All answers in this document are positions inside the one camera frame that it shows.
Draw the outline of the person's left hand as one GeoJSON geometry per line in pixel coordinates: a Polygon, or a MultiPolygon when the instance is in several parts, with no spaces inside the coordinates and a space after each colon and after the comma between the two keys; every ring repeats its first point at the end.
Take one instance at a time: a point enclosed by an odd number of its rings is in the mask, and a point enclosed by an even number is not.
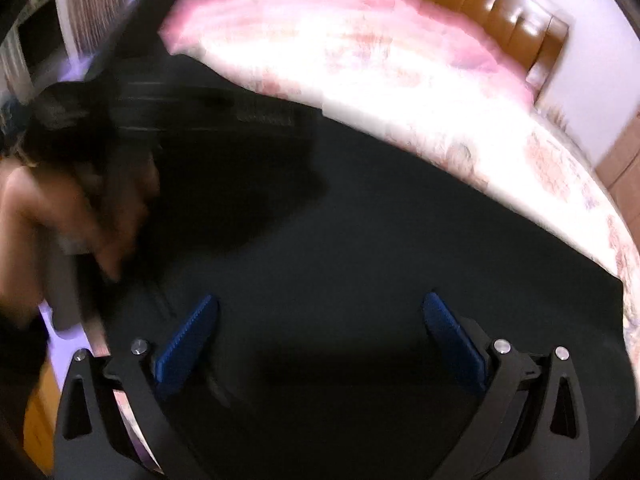
{"type": "Polygon", "coordinates": [[[145,215],[145,199],[158,191],[151,156],[125,162],[105,201],[92,209],[80,181],[66,171],[1,161],[1,314],[17,326],[36,315],[44,299],[40,231],[58,232],[92,252],[102,271],[117,281],[145,215]]]}

